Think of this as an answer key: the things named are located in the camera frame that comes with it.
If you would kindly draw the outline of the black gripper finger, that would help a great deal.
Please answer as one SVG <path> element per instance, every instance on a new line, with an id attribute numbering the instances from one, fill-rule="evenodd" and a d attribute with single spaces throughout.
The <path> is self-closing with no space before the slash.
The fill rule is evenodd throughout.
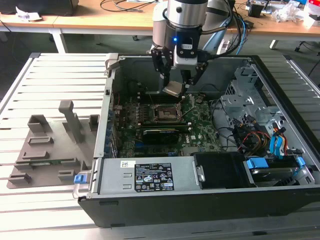
<path id="1" fill-rule="evenodd" d="M 182 70 L 181 71 L 181 76 L 182 76 L 182 82 L 184 87 L 188 86 L 194 86 L 198 83 L 204 72 L 206 71 L 208 67 L 208 62 L 201 62 L 198 63 L 195 66 L 195 75 L 191 76 L 191 70 Z"/>
<path id="2" fill-rule="evenodd" d="M 170 81 L 170 71 L 173 66 L 173 52 L 166 47 L 162 50 L 153 48 L 151 56 L 155 71 L 160 73 L 163 83 L 168 84 Z"/>

